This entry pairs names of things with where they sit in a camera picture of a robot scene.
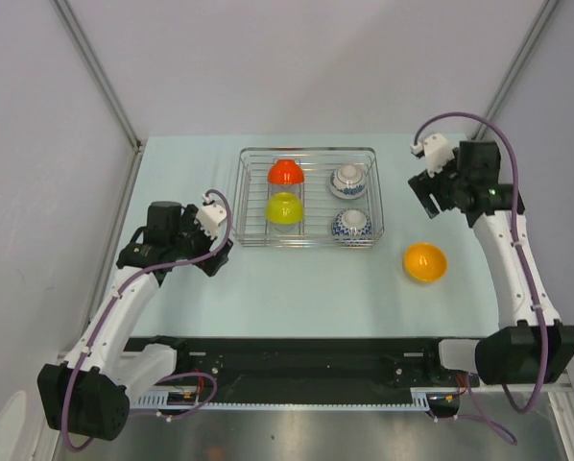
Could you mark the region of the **blue white patterned bowl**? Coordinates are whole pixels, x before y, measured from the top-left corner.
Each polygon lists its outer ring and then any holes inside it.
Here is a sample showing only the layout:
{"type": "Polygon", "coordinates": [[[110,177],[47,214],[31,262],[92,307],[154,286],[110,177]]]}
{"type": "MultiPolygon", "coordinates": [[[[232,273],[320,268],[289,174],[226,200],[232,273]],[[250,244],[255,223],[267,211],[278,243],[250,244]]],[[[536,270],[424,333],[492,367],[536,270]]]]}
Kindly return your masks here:
{"type": "Polygon", "coordinates": [[[344,200],[355,200],[367,191],[367,175],[354,163],[345,163],[336,168],[329,177],[329,190],[336,197],[344,200]]]}

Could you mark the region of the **wire dish rack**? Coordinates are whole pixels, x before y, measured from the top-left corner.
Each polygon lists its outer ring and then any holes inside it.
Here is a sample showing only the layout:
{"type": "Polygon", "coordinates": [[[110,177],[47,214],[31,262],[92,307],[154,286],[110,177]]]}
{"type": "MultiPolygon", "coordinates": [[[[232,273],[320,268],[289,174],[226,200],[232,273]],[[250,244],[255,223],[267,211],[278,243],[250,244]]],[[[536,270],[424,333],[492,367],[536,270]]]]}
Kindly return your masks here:
{"type": "Polygon", "coordinates": [[[383,205],[376,152],[370,147],[248,147],[240,152],[233,205],[233,234],[244,246],[371,247],[384,232],[383,205]],[[267,181],[271,168],[290,159],[303,171],[304,182],[286,187],[267,181]],[[330,176],[347,164],[363,173],[360,195],[341,198],[330,188],[330,176]],[[290,192],[303,205],[302,219],[292,225],[270,222],[268,200],[290,192]],[[364,213],[364,230],[357,235],[334,234],[337,216],[349,209],[364,213]]]}

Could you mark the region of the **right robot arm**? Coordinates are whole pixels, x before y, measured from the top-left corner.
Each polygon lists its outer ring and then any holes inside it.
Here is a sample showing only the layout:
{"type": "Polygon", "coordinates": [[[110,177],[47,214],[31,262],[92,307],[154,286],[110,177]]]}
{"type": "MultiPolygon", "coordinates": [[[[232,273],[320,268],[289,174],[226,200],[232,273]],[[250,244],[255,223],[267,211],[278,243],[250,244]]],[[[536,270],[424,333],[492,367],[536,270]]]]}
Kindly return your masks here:
{"type": "Polygon", "coordinates": [[[408,183],[428,216],[459,209],[481,245],[499,317],[499,330],[486,338],[443,339],[422,361],[424,377],[434,385],[445,385],[457,371],[490,385],[556,382],[574,356],[574,326],[562,322],[542,285],[524,204],[512,184],[499,180],[498,145],[464,140],[451,147],[436,133],[411,151],[426,161],[408,183]]]}

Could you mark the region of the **orange-yellow bowl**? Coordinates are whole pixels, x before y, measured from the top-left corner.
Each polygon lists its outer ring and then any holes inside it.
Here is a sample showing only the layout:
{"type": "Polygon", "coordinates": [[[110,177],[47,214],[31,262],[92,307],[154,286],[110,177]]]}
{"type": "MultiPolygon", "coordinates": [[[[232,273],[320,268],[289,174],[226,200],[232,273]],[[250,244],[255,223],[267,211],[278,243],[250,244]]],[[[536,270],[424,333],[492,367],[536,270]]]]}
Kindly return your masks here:
{"type": "Polygon", "coordinates": [[[411,279],[432,283],[445,276],[448,261],[445,253],[438,247],[427,242],[418,242],[405,250],[403,268],[411,279]]]}

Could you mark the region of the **yellow-green bowl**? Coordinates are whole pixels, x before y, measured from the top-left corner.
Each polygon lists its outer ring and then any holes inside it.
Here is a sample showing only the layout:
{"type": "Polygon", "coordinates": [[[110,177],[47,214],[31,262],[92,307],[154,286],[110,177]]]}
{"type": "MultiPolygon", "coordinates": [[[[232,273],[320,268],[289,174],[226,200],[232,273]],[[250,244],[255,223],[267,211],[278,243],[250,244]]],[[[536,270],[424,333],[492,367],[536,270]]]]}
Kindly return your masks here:
{"type": "Polygon", "coordinates": [[[265,217],[273,224],[295,225],[304,217],[302,201],[293,193],[276,193],[267,201],[265,217]]]}

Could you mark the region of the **red-orange bowl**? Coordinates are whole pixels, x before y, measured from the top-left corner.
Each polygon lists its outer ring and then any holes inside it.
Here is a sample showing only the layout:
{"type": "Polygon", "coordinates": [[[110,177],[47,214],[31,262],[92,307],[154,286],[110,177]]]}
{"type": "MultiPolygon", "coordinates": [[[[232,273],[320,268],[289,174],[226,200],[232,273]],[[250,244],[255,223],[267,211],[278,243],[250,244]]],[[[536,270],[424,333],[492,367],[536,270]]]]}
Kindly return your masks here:
{"type": "Polygon", "coordinates": [[[304,182],[304,173],[294,159],[280,158],[270,168],[267,182],[281,186],[300,184],[304,182]]]}

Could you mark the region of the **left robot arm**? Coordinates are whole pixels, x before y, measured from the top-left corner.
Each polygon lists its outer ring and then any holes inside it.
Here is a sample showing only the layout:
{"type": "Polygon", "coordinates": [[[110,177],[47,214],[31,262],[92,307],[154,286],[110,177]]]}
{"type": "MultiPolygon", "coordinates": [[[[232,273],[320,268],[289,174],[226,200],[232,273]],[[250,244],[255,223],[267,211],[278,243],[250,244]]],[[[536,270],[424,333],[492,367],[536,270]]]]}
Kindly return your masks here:
{"type": "Polygon", "coordinates": [[[227,198],[210,189],[200,206],[158,201],[147,208],[116,260],[108,293],[82,337],[60,364],[46,364],[37,377],[50,428],[79,452],[74,435],[112,441],[123,430],[131,406],[160,382],[184,382],[191,359],[169,344],[153,343],[127,364],[120,362],[147,304],[175,268],[196,266],[213,277],[232,247],[232,212],[227,198]]]}

